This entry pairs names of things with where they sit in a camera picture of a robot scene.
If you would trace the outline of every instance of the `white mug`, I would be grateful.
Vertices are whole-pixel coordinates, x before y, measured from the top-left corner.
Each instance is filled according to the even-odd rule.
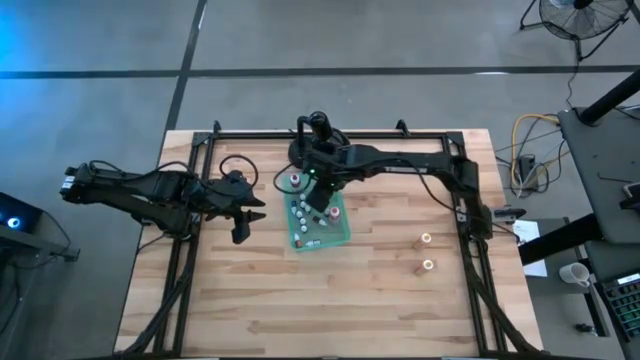
[[[576,262],[560,268],[560,278],[568,284],[578,284],[582,287],[589,286],[589,269]]]

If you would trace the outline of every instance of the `concrete floor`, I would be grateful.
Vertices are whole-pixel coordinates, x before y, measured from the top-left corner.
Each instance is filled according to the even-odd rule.
[[[536,73],[194,78],[176,128],[208,129],[219,120],[227,129],[282,129],[292,127],[298,115],[324,110],[340,128],[390,128],[403,118],[411,128],[488,128],[494,147],[506,146],[519,115],[566,108],[571,74],[552,69],[573,65],[571,43],[544,29],[517,31],[527,4],[209,0],[194,69],[534,66]],[[8,71],[179,70],[196,5],[197,0],[1,1],[0,79]],[[629,45],[638,31],[632,18],[584,65],[637,64],[640,48]],[[577,76],[574,104],[590,104],[628,75],[602,69]],[[58,190],[67,166],[90,159],[131,171],[153,168],[175,90],[174,77],[0,80],[0,151],[10,155],[3,159],[0,190],[53,213],[82,249],[77,263],[39,270],[10,358],[111,352],[140,227],[103,206],[64,203]],[[634,97],[627,103],[639,102]],[[550,130],[540,124],[534,135]],[[560,141],[555,134],[527,145],[526,152],[541,157]],[[570,157],[548,193],[526,200],[507,193],[507,199],[527,209],[530,218],[590,212]],[[98,226],[106,230],[96,232]],[[582,301],[532,297],[546,350],[622,357],[615,338],[572,330],[576,322],[590,322]]]

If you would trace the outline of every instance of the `wooden cylinder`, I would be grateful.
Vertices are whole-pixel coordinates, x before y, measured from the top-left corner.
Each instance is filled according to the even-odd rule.
[[[420,264],[420,266],[413,271],[416,276],[424,275],[433,269],[433,261],[427,259]]]
[[[416,251],[420,251],[424,249],[425,246],[427,246],[427,244],[429,244],[430,242],[431,242],[431,234],[424,233],[420,235],[420,237],[418,238],[418,240],[416,240],[416,242],[413,243],[413,248]]]

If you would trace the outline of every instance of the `electric fan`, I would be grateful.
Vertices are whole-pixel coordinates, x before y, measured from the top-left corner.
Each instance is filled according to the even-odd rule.
[[[524,24],[536,1],[540,2],[540,22]],[[544,26],[553,35],[571,40],[576,46],[576,57],[582,61],[598,48],[627,21],[627,13],[633,0],[533,0],[520,19],[520,30],[534,26]],[[586,55],[582,56],[581,40],[591,39],[607,33]]]

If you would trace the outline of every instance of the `keyboard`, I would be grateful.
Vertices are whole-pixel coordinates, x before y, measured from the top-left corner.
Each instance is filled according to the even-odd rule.
[[[612,321],[625,341],[640,339],[640,273],[602,284]]]

